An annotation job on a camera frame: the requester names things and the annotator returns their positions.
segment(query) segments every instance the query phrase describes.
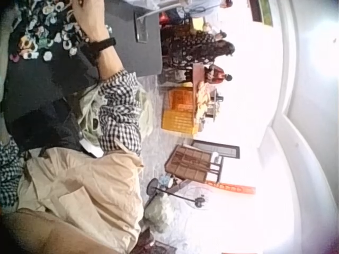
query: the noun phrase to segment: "yellow crate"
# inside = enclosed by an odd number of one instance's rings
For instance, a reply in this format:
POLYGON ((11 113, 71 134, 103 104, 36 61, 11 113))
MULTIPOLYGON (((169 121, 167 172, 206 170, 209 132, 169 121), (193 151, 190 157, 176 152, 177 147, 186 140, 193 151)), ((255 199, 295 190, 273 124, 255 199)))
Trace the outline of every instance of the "yellow crate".
POLYGON ((185 134, 196 134, 199 125, 193 124, 192 112, 165 110, 162 129, 185 134))

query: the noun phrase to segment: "gray tablecloth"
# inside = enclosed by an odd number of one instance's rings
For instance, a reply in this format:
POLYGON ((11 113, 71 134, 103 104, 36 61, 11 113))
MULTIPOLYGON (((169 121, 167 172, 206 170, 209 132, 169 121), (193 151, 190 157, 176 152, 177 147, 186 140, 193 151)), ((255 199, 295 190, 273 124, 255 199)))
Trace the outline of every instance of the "gray tablecloth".
MULTIPOLYGON (((159 74, 162 69, 158 16, 147 17, 148 42, 137 43, 133 19, 134 7, 120 0, 106 0, 106 23, 113 28, 117 40, 116 50, 128 71, 138 76, 159 74)), ((10 39, 10 53, 17 49, 17 42, 24 24, 14 31, 10 39)), ((96 68, 78 52, 70 59, 68 51, 60 44, 51 49, 53 61, 23 60, 9 62, 4 113, 8 123, 38 109, 41 105, 60 99, 70 93, 93 85, 97 79, 96 68)))

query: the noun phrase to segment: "light green cloth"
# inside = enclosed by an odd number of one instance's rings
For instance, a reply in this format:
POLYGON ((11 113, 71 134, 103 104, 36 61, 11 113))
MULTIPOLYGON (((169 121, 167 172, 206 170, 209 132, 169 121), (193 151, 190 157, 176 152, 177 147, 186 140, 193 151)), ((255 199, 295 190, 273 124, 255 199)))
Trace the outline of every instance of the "light green cloth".
MULTIPOLYGON (((98 96, 99 87, 89 87, 83 92, 83 97, 79 100, 78 124, 82 130, 84 138, 92 145, 99 147, 98 137, 102 135, 99 124, 99 109, 105 104, 98 96)), ((141 139, 149 136, 153 131, 153 107, 147 92, 140 87, 136 96, 141 102, 142 111, 140 114, 140 134, 141 139)))

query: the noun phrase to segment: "wooden crate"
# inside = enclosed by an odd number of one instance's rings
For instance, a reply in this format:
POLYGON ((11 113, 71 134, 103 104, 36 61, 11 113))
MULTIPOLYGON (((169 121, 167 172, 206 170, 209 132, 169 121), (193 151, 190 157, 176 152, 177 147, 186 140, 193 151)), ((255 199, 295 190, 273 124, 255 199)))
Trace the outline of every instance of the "wooden crate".
POLYGON ((165 165, 165 171, 182 179, 205 183, 210 171, 212 154, 176 146, 165 165))

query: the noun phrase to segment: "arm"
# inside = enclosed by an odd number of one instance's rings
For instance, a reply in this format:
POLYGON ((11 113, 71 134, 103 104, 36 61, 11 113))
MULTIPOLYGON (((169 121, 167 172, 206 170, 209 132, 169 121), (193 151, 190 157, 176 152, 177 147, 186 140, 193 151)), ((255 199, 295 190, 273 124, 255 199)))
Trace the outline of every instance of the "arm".
MULTIPOLYGON (((91 41, 102 41, 109 37, 104 21, 104 1, 85 0, 83 6, 73 1, 74 16, 91 41)), ((120 150, 119 140, 130 151, 140 154, 141 135, 139 116, 141 105, 136 100, 139 83, 136 75, 124 70, 113 46, 101 51, 98 59, 100 73, 99 95, 106 105, 99 111, 103 136, 99 137, 105 152, 120 150)))

